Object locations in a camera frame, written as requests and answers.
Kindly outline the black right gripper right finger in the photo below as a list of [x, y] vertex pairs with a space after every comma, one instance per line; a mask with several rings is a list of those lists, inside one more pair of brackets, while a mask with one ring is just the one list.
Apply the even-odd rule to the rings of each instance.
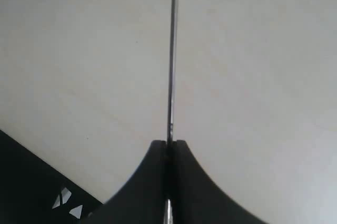
[[168, 145], [168, 198], [174, 223], [264, 223], [216, 185], [183, 140]]

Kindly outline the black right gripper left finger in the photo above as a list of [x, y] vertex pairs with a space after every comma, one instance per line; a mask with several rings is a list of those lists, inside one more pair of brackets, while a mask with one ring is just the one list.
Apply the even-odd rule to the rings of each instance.
[[154, 140], [125, 185], [84, 223], [163, 223], [166, 142]]

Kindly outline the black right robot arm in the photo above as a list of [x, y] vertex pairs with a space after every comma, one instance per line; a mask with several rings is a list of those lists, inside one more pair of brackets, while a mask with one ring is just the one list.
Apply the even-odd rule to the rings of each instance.
[[1, 133], [1, 223], [260, 223], [205, 173], [185, 141], [154, 140], [130, 179], [101, 203]]

